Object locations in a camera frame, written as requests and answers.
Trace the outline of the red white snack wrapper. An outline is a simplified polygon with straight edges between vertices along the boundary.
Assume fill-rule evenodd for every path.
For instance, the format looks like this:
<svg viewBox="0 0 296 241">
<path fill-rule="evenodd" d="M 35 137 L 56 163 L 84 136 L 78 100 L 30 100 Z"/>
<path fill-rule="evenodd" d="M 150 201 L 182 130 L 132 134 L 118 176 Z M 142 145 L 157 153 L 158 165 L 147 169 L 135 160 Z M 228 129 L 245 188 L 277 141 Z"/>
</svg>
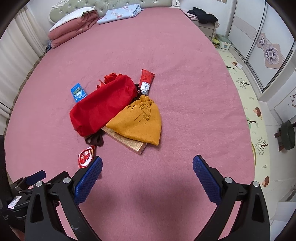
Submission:
<svg viewBox="0 0 296 241">
<path fill-rule="evenodd" d="M 89 165 L 89 163 L 94 159 L 95 150 L 95 146 L 89 146 L 87 149 L 83 150 L 78 155 L 78 166 L 80 169 L 86 168 Z"/>
</svg>

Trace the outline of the gold cosmetics box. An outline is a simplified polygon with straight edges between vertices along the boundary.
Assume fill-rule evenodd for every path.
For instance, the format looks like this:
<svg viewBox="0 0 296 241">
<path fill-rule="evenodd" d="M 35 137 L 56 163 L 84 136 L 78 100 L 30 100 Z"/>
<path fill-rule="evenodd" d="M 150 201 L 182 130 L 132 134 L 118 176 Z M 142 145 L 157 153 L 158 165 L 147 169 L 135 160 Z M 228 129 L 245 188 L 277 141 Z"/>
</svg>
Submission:
<svg viewBox="0 0 296 241">
<path fill-rule="evenodd" d="M 125 137 L 121 136 L 120 134 L 116 133 L 114 130 L 112 130 L 110 128 L 107 128 L 106 126 L 104 126 L 102 128 L 102 130 L 107 135 L 109 135 L 111 138 L 113 138 L 117 142 L 123 144 L 124 146 L 126 146 L 130 150 L 134 151 L 138 155 L 141 155 L 143 153 L 144 149 L 147 146 L 147 143 L 143 143 L 143 142 L 140 142 L 140 141 L 125 138 Z"/>
</svg>

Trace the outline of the red drawstring cloth bag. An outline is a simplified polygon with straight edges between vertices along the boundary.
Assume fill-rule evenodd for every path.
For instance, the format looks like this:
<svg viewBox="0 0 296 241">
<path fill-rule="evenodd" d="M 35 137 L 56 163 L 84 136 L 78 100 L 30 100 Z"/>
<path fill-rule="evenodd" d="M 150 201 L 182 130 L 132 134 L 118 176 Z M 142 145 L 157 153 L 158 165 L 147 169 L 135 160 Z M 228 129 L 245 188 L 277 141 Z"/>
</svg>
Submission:
<svg viewBox="0 0 296 241">
<path fill-rule="evenodd" d="M 122 75 L 111 83 L 94 90 L 74 105 L 70 120 L 81 137 L 98 132 L 137 96 L 132 79 Z"/>
</svg>

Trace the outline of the orange drawstring cloth bag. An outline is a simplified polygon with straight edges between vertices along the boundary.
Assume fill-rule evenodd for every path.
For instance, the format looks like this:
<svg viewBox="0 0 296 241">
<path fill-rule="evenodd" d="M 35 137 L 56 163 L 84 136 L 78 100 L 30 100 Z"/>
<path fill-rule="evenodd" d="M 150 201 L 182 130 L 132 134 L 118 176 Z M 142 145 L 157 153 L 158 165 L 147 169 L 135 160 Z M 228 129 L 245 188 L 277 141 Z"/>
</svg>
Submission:
<svg viewBox="0 0 296 241">
<path fill-rule="evenodd" d="M 125 138 L 158 146 L 162 120 L 156 103 L 141 95 L 110 120 L 106 127 Z"/>
</svg>

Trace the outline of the dark brown hair band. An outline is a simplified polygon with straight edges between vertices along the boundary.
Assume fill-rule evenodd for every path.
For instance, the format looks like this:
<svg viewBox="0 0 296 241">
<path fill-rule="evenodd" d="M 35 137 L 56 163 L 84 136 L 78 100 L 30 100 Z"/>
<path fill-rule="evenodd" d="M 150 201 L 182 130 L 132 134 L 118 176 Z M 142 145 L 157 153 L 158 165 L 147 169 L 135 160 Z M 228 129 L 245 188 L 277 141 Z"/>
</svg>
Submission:
<svg viewBox="0 0 296 241">
<path fill-rule="evenodd" d="M 101 147 L 104 144 L 103 140 L 103 130 L 99 130 L 98 132 L 90 135 L 85 139 L 86 144 L 90 146 L 95 146 L 95 147 Z"/>
</svg>

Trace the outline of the cartoon tree play mat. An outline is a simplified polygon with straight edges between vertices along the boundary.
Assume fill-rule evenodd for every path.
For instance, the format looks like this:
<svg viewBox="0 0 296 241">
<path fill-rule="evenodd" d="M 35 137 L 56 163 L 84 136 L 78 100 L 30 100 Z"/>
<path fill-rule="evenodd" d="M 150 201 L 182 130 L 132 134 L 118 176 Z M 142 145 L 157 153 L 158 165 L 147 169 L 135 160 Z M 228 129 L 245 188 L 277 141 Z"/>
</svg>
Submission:
<svg viewBox="0 0 296 241">
<path fill-rule="evenodd" d="M 218 49 L 217 51 L 239 93 L 250 132 L 255 180 L 260 183 L 262 191 L 266 195 L 271 183 L 270 150 L 261 107 L 243 69 L 236 66 L 238 61 L 227 50 Z"/>
</svg>

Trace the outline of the blue small carton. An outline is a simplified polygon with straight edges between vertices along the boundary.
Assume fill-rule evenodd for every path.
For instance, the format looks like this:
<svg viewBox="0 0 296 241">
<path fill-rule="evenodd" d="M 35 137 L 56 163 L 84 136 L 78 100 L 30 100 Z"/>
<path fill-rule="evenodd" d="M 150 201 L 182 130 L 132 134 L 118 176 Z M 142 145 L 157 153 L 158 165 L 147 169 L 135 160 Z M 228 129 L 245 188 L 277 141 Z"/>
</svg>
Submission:
<svg viewBox="0 0 296 241">
<path fill-rule="evenodd" d="M 77 83 L 74 87 L 71 88 L 71 93 L 76 103 L 78 103 L 87 96 L 86 92 L 79 83 Z"/>
</svg>

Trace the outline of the dark green round stool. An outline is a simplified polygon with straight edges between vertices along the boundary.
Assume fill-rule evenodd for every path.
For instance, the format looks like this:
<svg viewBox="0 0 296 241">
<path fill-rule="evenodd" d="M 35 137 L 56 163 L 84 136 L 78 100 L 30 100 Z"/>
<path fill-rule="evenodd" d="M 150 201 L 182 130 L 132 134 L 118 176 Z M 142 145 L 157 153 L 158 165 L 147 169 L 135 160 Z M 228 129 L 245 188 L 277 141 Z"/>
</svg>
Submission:
<svg viewBox="0 0 296 241">
<path fill-rule="evenodd" d="M 278 151 L 291 150 L 295 147 L 295 124 L 293 125 L 290 121 L 283 123 L 278 132 L 274 134 L 274 137 L 279 139 Z"/>
</svg>

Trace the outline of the beige window curtain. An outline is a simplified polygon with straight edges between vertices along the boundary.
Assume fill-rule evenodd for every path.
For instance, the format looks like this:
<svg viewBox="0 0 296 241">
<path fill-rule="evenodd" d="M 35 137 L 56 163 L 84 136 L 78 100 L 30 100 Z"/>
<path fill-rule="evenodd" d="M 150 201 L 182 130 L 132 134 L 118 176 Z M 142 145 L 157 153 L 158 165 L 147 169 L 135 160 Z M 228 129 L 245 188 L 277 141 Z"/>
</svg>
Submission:
<svg viewBox="0 0 296 241">
<path fill-rule="evenodd" d="M 1 37 L 1 134 L 11 116 L 15 99 L 28 75 L 43 58 L 48 37 L 24 6 Z"/>
</svg>

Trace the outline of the green white storage box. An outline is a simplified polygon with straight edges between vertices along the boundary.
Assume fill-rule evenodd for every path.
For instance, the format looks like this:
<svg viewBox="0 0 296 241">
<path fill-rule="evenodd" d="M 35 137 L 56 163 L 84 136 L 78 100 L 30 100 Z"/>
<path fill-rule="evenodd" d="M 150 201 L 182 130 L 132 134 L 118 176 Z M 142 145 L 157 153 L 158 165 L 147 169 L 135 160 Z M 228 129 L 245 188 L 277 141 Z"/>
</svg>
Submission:
<svg viewBox="0 0 296 241">
<path fill-rule="evenodd" d="M 231 41 L 221 34 L 216 34 L 212 40 L 212 43 L 216 48 L 220 48 L 223 50 L 229 50 L 231 46 Z"/>
</svg>

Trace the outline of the grey bedside drawer cabinet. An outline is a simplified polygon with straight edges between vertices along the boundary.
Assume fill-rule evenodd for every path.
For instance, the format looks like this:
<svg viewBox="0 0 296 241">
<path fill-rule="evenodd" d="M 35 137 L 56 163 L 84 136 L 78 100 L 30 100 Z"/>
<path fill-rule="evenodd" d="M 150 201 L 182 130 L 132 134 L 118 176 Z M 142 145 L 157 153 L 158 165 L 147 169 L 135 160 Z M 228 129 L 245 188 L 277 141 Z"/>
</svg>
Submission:
<svg viewBox="0 0 296 241">
<path fill-rule="evenodd" d="M 204 35 L 212 42 L 218 28 L 218 22 L 201 24 L 199 21 L 192 20 L 192 22 L 204 33 Z"/>
</svg>

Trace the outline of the sliding wardrobe flower doors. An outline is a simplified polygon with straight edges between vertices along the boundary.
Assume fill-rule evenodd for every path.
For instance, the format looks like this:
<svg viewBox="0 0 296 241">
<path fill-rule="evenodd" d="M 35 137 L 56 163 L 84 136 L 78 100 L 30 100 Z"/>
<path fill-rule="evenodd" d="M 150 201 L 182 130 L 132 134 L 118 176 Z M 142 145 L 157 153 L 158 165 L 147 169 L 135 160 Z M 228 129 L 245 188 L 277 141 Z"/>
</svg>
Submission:
<svg viewBox="0 0 296 241">
<path fill-rule="evenodd" d="M 295 45 L 280 15 L 260 0 L 236 2 L 228 38 L 262 92 L 284 69 Z"/>
</svg>

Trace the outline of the folded pink white quilt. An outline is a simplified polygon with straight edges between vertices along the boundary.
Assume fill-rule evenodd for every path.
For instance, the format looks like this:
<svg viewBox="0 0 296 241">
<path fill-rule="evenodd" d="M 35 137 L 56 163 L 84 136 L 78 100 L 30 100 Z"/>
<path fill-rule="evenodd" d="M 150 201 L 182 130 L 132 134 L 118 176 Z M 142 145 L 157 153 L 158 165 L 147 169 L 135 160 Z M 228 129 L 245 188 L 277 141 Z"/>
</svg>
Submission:
<svg viewBox="0 0 296 241">
<path fill-rule="evenodd" d="M 83 7 L 67 14 L 49 30 L 48 37 L 51 41 L 51 48 L 57 48 L 77 35 L 88 31 L 97 23 L 98 19 L 98 12 L 92 7 Z"/>
</svg>

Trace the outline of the green tufted headboard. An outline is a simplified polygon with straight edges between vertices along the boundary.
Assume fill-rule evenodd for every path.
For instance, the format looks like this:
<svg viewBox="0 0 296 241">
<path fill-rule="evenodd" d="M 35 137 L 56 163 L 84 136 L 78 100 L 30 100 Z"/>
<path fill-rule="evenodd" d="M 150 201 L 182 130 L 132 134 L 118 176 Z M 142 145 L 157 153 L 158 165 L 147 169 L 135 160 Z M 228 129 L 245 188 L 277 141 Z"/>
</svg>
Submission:
<svg viewBox="0 0 296 241">
<path fill-rule="evenodd" d="M 118 9 L 123 6 L 139 4 L 142 9 L 154 7 L 171 7 L 173 1 L 167 0 L 69 0 L 59 1 L 58 4 L 52 6 L 49 13 L 49 20 L 56 23 L 69 13 L 83 8 L 92 7 L 97 10 L 99 17 L 105 16 L 110 9 Z"/>
</svg>

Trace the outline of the black clothes pile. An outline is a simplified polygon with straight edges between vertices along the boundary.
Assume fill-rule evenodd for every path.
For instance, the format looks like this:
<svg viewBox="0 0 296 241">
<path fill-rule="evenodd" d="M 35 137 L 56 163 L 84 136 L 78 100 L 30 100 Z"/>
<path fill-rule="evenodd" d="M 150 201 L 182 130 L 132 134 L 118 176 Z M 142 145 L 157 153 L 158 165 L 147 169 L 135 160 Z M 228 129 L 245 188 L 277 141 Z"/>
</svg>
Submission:
<svg viewBox="0 0 296 241">
<path fill-rule="evenodd" d="M 188 10 L 187 13 L 195 15 L 201 24 L 207 24 L 207 23 L 214 24 L 218 22 L 218 19 L 214 15 L 208 14 L 204 10 L 199 8 L 194 7 L 193 9 Z"/>
</svg>

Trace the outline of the light blue folded blanket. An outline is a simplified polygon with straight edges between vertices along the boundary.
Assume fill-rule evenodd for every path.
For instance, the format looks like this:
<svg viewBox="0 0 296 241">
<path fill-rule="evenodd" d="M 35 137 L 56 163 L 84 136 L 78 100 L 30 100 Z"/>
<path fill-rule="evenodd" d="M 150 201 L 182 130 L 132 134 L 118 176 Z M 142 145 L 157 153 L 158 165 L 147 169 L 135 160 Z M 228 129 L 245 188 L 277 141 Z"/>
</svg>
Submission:
<svg viewBox="0 0 296 241">
<path fill-rule="evenodd" d="M 114 22 L 117 20 L 134 18 L 142 11 L 143 9 L 141 8 L 140 4 L 127 5 L 119 9 L 110 9 L 106 12 L 103 18 L 100 18 L 97 21 L 97 23 L 101 25 L 105 23 Z"/>
</svg>

